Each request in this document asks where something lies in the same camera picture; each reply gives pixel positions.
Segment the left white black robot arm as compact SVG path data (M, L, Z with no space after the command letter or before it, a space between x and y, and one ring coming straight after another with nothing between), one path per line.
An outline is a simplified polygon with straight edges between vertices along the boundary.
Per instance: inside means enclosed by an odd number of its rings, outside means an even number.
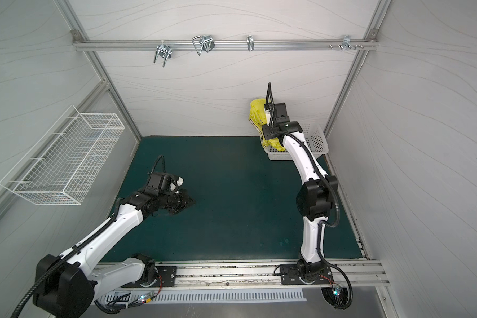
M182 187L183 178L150 173L146 184L118 199L115 211L87 237L58 256L39 261L33 287L24 297L55 317L80 317L103 295L126 284L150 287L160 283L155 259L135 254L105 270L96 270L103 257L131 230L160 210L174 215L193 205Z

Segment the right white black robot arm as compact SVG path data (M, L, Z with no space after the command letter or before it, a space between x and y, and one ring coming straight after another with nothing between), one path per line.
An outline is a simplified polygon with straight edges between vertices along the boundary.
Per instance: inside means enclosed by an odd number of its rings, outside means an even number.
M302 180L296 197L298 211L303 217L303 242L297 267L299 279L312 284L328 267L323 252L325 228L336 227L340 220L335 182L317 163L302 127L289 119L285 104L266 101L261 114L268 121L260 126L263 137L278 139L290 154Z

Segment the yellow long pants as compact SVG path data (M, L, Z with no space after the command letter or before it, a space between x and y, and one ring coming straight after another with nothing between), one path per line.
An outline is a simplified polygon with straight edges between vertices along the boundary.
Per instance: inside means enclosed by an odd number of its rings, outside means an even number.
M260 135L260 142L264 149L268 147L273 147L277 151L285 151L286 149L282 146L279 138L274 137L273 139L266 139L262 127L268 124L270 120L270 115L266 115L266 110L264 105L266 103L265 98L254 99L250 103L250 112L249 112L249 122L254 126Z

